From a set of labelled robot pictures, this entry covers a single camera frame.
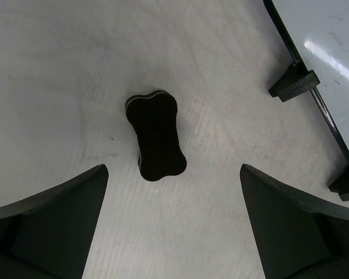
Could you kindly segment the black bone-shaped eraser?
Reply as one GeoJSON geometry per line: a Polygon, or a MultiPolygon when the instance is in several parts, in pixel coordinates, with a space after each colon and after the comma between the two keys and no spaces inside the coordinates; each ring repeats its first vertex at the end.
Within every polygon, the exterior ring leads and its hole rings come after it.
{"type": "Polygon", "coordinates": [[[177,132],[178,107],[168,92],[133,95],[125,104],[126,117],[138,142],[138,168],[143,179],[158,181],[185,171],[187,160],[177,132]]]}

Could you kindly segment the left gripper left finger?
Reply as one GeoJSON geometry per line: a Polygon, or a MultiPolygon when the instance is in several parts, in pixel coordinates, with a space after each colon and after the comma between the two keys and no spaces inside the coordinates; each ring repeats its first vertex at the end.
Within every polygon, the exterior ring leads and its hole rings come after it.
{"type": "Polygon", "coordinates": [[[108,177],[97,165],[0,207],[0,278],[82,278],[108,177]]]}

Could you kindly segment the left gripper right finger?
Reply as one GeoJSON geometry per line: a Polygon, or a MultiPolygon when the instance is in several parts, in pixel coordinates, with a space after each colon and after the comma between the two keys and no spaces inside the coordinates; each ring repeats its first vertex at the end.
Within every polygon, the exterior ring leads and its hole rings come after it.
{"type": "Polygon", "coordinates": [[[349,278],[349,208],[248,164],[240,181],[266,278],[349,278]]]}

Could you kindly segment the white whiteboard black frame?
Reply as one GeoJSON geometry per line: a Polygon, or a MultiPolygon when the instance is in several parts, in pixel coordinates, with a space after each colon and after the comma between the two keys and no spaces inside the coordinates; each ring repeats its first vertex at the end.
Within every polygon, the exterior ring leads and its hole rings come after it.
{"type": "Polygon", "coordinates": [[[293,61],[312,70],[310,90],[349,166],[349,1],[264,1],[293,61]]]}

